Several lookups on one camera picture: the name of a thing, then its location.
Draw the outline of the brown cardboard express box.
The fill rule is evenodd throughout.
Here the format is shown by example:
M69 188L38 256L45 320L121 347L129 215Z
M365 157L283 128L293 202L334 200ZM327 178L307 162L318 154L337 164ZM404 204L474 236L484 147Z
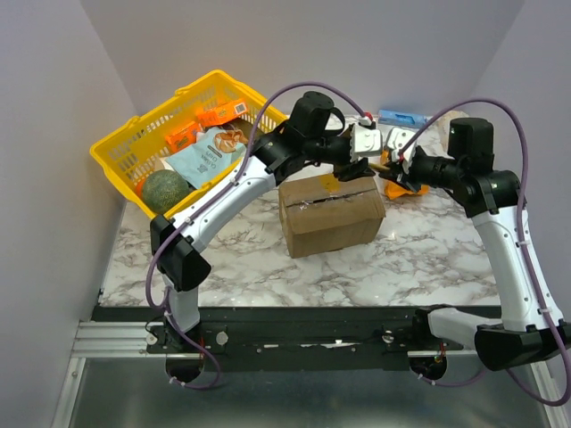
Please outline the brown cardboard express box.
M370 243L385 218L373 177L340 182L325 174L286 181L278 188L278 202L293 259Z

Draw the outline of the yellow utility knife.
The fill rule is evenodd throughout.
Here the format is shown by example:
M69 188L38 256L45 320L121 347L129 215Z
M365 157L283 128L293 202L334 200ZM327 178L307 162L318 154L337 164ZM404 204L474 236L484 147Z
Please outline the yellow utility knife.
M373 162L370 162L370 163L368 164L368 166L369 166L372 170L374 170L374 171L376 171L376 172L378 172L378 173L381 173L381 172L389 172L389 171L391 170L391 169L390 169L389 167L387 167L386 165L380 165L380 164L373 163Z

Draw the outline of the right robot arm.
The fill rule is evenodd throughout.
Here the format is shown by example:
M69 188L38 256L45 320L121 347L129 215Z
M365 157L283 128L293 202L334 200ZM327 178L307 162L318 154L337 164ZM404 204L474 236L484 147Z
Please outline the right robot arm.
M526 211L517 209L520 182L493 167L492 124L460 118L450 123L446 156L405 144L413 132L392 128L384 143L382 178L409 190L440 188L471 219L483 242L501 302L501 318L487 319L452 307L424 309L410 328L423 350L441 339L475 350L484 366L501 371L555 357L570 347L570 324L552 295L534 251Z

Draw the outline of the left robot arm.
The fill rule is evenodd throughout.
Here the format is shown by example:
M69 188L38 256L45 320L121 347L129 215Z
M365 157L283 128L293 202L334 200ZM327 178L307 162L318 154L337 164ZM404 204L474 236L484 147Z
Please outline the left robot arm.
M166 284L164 315L171 325L167 341L179 352L197 343L198 287L211 272L202 253L233 217L252 201L309 166L329 164L341 182L369 177L368 158L382 149L376 122L361 114L357 123L328 129L340 111L327 95L305 93L290 117L249 144L239 168L206 195L171 219L156 216L150 225L153 259Z

